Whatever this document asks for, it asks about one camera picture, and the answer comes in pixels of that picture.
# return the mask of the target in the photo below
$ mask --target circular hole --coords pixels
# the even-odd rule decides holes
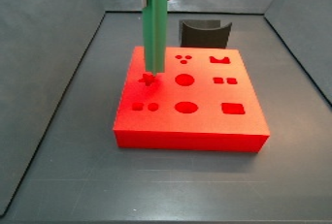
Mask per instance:
[[[156,103],[152,103],[152,104],[148,105],[148,109],[149,109],[152,112],[156,112],[156,111],[158,111],[158,109],[160,109],[160,105],[156,104]]]
[[[176,82],[181,86],[190,86],[194,83],[194,78],[189,74],[180,74],[176,77]]]
[[[197,112],[198,106],[193,102],[180,102],[176,105],[176,110],[181,113]]]
[[[137,111],[137,112],[142,111],[144,105],[145,105],[144,103],[134,103],[131,106],[133,111]]]

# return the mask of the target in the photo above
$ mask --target gray floor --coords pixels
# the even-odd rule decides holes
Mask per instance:
[[[332,112],[263,16],[169,14],[233,22],[267,115],[259,154],[119,149],[111,134],[141,14],[109,14],[3,218],[16,221],[330,220]]]

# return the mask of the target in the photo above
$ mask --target red block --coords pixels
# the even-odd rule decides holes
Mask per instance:
[[[113,131],[119,147],[259,152],[269,135],[236,49],[166,48],[145,73],[135,48]]]

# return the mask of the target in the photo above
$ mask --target shape sorter board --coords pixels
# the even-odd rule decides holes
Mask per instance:
[[[271,131],[239,50],[166,48],[154,77],[137,47],[113,131],[119,147],[259,152]]]

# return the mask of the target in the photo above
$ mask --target black arch piece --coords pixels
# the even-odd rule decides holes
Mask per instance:
[[[232,22],[221,26],[218,19],[181,19],[182,48],[227,48]]]

